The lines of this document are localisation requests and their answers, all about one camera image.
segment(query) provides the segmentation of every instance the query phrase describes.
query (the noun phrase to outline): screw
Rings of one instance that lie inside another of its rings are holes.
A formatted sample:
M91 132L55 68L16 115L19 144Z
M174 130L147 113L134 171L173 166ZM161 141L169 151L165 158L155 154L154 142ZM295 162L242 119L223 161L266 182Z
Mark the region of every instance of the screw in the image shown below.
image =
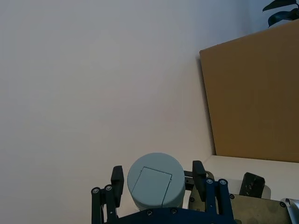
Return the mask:
M220 183L223 185L227 184L225 180L221 180Z
M151 216L151 215L153 214L153 211L152 211L152 210L148 210L148 211L146 212L146 214L147 214L148 216Z
M96 194L98 193L100 190L98 188L93 189L93 193Z
M173 208L173 209L170 210L170 212L171 212L172 214L176 214L176 213L178 212L178 210L175 209L175 208Z
M285 203L283 203L283 202L280 202L279 204L280 204L280 206L283 207L283 208L286 207Z

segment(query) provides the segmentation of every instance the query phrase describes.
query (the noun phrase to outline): brown cardboard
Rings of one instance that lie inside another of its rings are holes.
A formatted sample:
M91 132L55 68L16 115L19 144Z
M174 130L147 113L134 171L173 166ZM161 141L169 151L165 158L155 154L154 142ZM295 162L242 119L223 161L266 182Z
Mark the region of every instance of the brown cardboard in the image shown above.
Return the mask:
M299 20L200 59L216 154L299 162Z

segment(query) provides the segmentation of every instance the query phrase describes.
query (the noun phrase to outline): cylindrical container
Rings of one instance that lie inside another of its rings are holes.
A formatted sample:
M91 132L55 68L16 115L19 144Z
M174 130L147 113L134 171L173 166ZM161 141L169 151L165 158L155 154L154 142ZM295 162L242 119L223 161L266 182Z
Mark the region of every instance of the cylindrical container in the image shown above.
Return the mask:
M131 166L128 189L140 210L181 207L185 194L185 175L179 162L164 153L150 153Z

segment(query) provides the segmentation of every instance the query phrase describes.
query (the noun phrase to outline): table surface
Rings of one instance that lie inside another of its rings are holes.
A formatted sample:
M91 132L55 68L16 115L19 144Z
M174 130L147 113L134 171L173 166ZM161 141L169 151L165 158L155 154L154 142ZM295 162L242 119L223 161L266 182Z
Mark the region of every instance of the table surface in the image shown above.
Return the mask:
M246 172L262 176L271 189L272 200L299 198L299 163L212 155L204 167L214 176L226 179L242 180Z

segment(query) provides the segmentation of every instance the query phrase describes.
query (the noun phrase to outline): plant leaf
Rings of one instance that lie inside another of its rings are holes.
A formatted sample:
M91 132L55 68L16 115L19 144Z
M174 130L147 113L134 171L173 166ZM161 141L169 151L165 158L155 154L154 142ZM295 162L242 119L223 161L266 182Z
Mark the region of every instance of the plant leaf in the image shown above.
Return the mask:
M274 0L271 2L269 5L267 5L265 8L263 8L263 11L269 10L269 9L274 9L274 8L279 8L282 6L289 6L296 4L296 0Z
M295 8L292 11L281 11L273 14L268 19L269 27L281 20L296 20L299 19L298 9Z

